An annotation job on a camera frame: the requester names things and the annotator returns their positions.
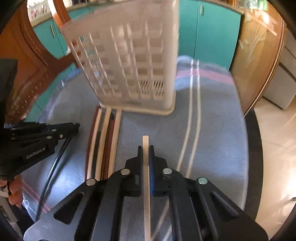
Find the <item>tile floor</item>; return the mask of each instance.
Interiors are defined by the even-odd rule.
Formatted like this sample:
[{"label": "tile floor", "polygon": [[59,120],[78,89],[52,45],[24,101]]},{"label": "tile floor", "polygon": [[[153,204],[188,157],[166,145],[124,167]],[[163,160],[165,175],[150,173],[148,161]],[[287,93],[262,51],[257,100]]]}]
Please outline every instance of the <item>tile floor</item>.
[{"label": "tile floor", "polygon": [[296,98],[282,111],[262,98],[255,106],[263,146],[263,189],[256,221],[271,238],[296,197]]}]

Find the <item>human hand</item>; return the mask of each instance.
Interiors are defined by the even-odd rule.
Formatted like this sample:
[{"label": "human hand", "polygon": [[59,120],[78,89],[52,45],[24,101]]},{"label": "human hand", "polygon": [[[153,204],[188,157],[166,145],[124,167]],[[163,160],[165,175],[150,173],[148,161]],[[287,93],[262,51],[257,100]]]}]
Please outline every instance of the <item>human hand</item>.
[{"label": "human hand", "polygon": [[[7,181],[0,180],[0,187],[3,187],[7,184]],[[9,190],[11,194],[9,195],[9,202],[11,205],[16,205],[20,207],[23,201],[22,196],[22,177],[21,175],[17,175],[13,181],[9,182]]]}]

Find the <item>black cable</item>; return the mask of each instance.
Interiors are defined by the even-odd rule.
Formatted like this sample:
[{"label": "black cable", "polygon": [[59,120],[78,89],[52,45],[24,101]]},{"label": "black cable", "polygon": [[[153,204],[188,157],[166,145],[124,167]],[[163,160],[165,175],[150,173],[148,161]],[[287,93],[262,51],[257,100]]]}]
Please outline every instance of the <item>black cable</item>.
[{"label": "black cable", "polygon": [[72,137],[68,137],[65,142],[63,143],[59,153],[57,154],[57,157],[55,158],[55,161],[54,163],[52,164],[52,167],[48,173],[48,176],[46,178],[46,182],[45,182],[45,185],[42,189],[42,193],[41,193],[41,196],[40,196],[40,200],[38,202],[38,206],[37,206],[37,212],[36,212],[36,219],[35,219],[35,222],[38,221],[38,219],[40,218],[40,215],[41,215],[41,205],[42,205],[42,202],[43,202],[43,199],[44,199],[44,195],[45,195],[45,192],[47,190],[47,187],[49,185],[49,182],[50,182],[50,179],[52,178],[52,175],[54,173],[54,170],[56,169],[58,163],[59,163],[59,160],[61,159],[64,151],[66,150],[67,146],[69,145],[70,141],[71,141]]}]

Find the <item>countertop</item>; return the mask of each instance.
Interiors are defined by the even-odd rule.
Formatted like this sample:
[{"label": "countertop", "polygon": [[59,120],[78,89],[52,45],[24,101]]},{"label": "countertop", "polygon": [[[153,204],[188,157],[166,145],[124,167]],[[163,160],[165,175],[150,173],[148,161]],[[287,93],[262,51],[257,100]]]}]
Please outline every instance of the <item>countertop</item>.
[{"label": "countertop", "polygon": [[[217,5],[220,5],[222,7],[225,7],[225,8],[228,8],[232,11],[235,11],[239,14],[244,14],[244,10],[243,9],[239,9],[239,8],[236,8],[234,6],[232,6],[231,4],[228,4],[228,3],[225,3],[225,2],[222,2],[220,0],[202,0],[203,2],[209,2],[209,3],[213,3],[213,4],[217,4]],[[71,6],[69,8],[67,8],[68,12],[71,12],[71,11],[74,11],[76,9],[80,9],[80,8],[86,8],[86,7],[91,7],[91,6],[108,6],[108,5],[111,5],[111,4],[118,4],[120,2],[114,2],[112,3],[111,1],[100,1],[100,2],[90,2],[90,3],[81,3],[81,4],[76,4],[74,6]],[[32,20],[31,21],[31,25],[32,27],[36,27],[37,25],[49,20],[52,18],[52,14],[51,13],[48,13],[48,14],[45,14],[44,16],[42,17],[39,17],[38,19],[35,19],[35,20]]]}]

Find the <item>white plastic laundry basket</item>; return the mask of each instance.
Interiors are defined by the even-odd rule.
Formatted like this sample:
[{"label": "white plastic laundry basket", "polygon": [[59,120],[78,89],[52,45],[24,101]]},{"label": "white plastic laundry basket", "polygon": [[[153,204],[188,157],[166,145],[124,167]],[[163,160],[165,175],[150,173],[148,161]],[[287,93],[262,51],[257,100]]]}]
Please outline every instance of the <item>white plastic laundry basket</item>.
[{"label": "white plastic laundry basket", "polygon": [[61,28],[105,107],[168,115],[175,107],[178,0],[102,7]]}]

